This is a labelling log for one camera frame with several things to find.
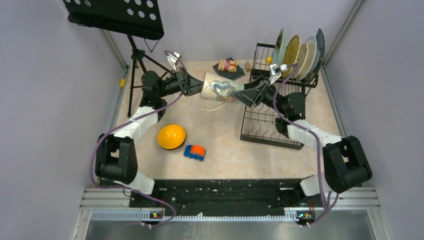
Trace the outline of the yellow bowl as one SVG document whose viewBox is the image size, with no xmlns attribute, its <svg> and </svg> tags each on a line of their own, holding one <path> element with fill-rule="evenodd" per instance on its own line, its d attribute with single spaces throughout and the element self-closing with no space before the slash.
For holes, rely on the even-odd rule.
<svg viewBox="0 0 424 240">
<path fill-rule="evenodd" d="M 164 126 L 157 135 L 157 143 L 165 150 L 174 150 L 181 147 L 187 134 L 185 129 L 178 124 Z"/>
</svg>

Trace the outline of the beige mug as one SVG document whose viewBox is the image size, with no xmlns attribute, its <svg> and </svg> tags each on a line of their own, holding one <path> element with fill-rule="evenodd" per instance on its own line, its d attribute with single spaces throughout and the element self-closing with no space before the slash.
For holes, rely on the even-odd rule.
<svg viewBox="0 0 424 240">
<path fill-rule="evenodd" d="M 239 101 L 233 96 L 233 93 L 244 89 L 245 86 L 241 82 L 206 72 L 202 90 L 199 94 L 199 98 L 202 99 L 201 106 L 204 110 L 212 112 L 228 104 L 236 105 Z M 207 108 L 205 106 L 206 101 L 215 101 L 221 104 L 215 108 Z"/>
</svg>

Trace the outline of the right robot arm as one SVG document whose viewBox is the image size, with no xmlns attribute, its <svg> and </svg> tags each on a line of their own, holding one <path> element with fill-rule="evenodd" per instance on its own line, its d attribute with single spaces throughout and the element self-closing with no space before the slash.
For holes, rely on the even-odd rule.
<svg viewBox="0 0 424 240">
<path fill-rule="evenodd" d="M 275 110 L 277 131 L 287 138 L 315 150 L 317 175 L 307 177 L 296 184 L 293 200 L 299 206 L 307 206 L 314 195 L 324 192 L 341 194 L 369 181 L 373 172 L 360 140 L 353 136 L 337 136 L 323 131 L 303 117 L 306 96 L 301 92 L 281 95 L 268 80 L 257 79 L 235 91 L 232 97 L 247 107 L 257 104 Z"/>
</svg>

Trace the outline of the yellow-rimmed patterned plate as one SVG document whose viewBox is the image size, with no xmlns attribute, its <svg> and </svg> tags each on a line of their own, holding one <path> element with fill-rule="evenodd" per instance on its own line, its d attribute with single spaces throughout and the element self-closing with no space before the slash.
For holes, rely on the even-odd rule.
<svg viewBox="0 0 424 240">
<path fill-rule="evenodd" d="M 300 52 L 301 37 L 296 34 L 294 35 L 287 44 L 285 54 L 282 60 L 283 65 L 292 65 L 297 63 L 297 59 Z"/>
</svg>

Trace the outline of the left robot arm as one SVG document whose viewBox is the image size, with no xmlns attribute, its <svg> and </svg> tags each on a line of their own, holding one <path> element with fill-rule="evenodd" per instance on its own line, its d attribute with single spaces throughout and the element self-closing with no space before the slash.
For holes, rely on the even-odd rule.
<svg viewBox="0 0 424 240">
<path fill-rule="evenodd" d="M 99 136 L 92 156 L 93 171 L 101 179 L 141 192 L 141 200 L 154 207 L 160 202 L 161 194 L 154 189 L 155 181 L 138 169 L 136 143 L 170 107 L 164 99 L 166 96 L 198 94 L 202 91 L 203 81 L 181 67 L 171 71 L 166 79 L 154 71 L 147 71 L 141 76 L 141 83 L 142 99 L 135 113 L 110 133 Z"/>
</svg>

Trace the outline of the cream floral ceramic plate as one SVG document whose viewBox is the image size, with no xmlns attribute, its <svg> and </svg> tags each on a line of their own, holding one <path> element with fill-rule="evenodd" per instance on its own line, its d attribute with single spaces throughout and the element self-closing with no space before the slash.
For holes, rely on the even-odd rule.
<svg viewBox="0 0 424 240">
<path fill-rule="evenodd" d="M 308 50 L 309 50 L 309 46 L 306 42 L 300 46 L 298 57 L 297 57 L 297 67 L 295 69 L 295 74 L 292 77 L 293 79 L 296 79 L 298 76 L 300 76 L 304 67 L 304 62 L 306 60 Z"/>
</svg>

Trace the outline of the light green round plate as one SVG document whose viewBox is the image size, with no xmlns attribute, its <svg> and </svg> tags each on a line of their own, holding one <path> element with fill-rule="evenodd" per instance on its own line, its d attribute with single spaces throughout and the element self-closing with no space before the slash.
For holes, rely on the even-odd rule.
<svg viewBox="0 0 424 240">
<path fill-rule="evenodd" d="M 286 32 L 284 28 L 281 28 L 275 43 L 273 53 L 272 53 L 272 60 L 271 60 L 272 64 L 276 64 L 278 66 L 282 65 L 286 47 L 287 47 Z"/>
</svg>

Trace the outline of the teal square plate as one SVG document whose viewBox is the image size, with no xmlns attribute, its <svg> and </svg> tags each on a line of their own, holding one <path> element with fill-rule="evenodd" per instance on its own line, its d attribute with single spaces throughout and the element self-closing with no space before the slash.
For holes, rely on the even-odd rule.
<svg viewBox="0 0 424 240">
<path fill-rule="evenodd" d="M 325 36 L 321 28 L 318 29 L 316 38 L 316 47 L 318 53 L 316 54 L 316 63 L 313 63 L 313 69 L 308 73 L 306 80 L 311 82 L 315 77 L 318 76 L 318 72 L 322 67 L 323 60 L 325 57 Z"/>
</svg>

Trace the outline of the blue orange toy car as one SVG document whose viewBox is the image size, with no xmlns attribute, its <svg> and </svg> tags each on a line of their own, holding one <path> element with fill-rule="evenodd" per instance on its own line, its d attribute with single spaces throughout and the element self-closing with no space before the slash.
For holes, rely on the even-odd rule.
<svg viewBox="0 0 424 240">
<path fill-rule="evenodd" d="M 188 159 L 202 162 L 205 159 L 206 152 L 206 149 L 202 146 L 189 144 L 186 146 L 183 155 Z"/>
</svg>

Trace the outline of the black wire dish rack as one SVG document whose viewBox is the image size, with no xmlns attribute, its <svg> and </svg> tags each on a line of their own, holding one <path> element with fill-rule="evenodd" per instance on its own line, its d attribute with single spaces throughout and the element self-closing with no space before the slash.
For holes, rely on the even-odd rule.
<svg viewBox="0 0 424 240">
<path fill-rule="evenodd" d="M 272 44 L 257 43 L 252 61 L 252 70 L 250 72 L 249 82 L 253 82 L 259 76 L 270 76 L 269 64 L 266 63 L 268 57 L 273 55 L 275 46 Z M 317 72 L 313 72 L 313 77 L 303 80 L 288 80 L 279 90 L 279 94 L 286 97 L 292 93 L 297 96 L 301 94 L 307 96 L 311 89 L 318 84 L 319 77 Z M 287 138 L 278 132 L 275 119 L 279 115 L 272 107 L 263 103 L 244 109 L 240 139 L 242 141 L 300 150 L 303 144 Z"/>
</svg>

